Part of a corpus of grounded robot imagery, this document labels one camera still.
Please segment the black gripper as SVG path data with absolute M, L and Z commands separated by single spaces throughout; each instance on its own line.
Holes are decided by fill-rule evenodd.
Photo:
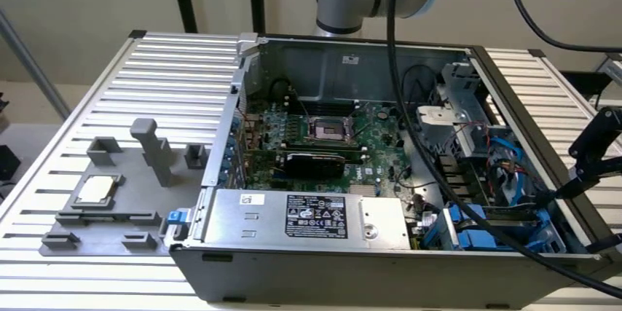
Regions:
M 603 159 L 620 136 L 620 107 L 603 107 L 568 148 L 575 159 L 573 178 L 553 192 L 540 192 L 533 206 L 543 208 L 553 200 L 571 200 L 593 187 L 602 178 L 620 175 L 620 157 Z

